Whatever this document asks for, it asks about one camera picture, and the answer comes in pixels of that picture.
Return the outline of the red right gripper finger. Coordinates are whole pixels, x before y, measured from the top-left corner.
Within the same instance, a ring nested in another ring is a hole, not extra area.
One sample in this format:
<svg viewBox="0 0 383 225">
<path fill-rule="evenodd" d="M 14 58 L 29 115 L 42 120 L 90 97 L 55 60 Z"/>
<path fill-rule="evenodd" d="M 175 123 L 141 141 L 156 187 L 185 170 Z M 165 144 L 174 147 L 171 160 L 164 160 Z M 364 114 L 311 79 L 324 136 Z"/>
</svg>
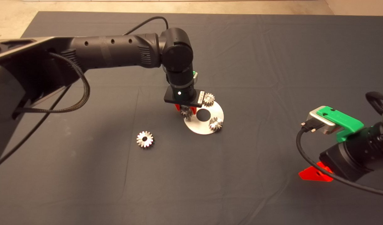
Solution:
<svg viewBox="0 0 383 225">
<path fill-rule="evenodd" d="M 299 172 L 299 177 L 302 180 L 308 180 L 308 181 L 320 181 L 320 182 L 331 182 L 333 181 L 333 178 L 330 176 L 324 174 L 317 168 L 310 166 L 302 171 Z"/>
</svg>

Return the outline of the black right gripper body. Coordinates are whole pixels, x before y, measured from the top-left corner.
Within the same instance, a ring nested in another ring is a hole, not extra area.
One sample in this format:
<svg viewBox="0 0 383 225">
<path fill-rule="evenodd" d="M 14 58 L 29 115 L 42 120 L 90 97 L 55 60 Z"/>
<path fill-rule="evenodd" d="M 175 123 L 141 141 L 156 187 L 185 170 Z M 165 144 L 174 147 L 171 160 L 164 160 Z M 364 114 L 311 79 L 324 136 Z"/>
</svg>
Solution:
<svg viewBox="0 0 383 225">
<path fill-rule="evenodd" d="M 337 143 L 323 151 L 319 159 L 333 174 L 351 182 L 356 182 L 369 173 L 369 170 L 354 162 L 343 143 Z"/>
</svg>

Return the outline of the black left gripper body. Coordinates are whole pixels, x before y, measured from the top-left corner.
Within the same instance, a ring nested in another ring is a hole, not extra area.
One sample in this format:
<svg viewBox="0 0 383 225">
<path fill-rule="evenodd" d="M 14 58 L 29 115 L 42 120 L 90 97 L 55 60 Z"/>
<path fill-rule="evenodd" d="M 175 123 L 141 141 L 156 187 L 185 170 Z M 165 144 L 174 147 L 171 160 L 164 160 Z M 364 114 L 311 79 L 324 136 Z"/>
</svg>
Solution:
<svg viewBox="0 0 383 225">
<path fill-rule="evenodd" d="M 164 95 L 164 101 L 181 106 L 201 108 L 204 95 L 205 91 L 195 89 L 193 86 L 187 88 L 174 88 L 169 86 Z"/>
</svg>

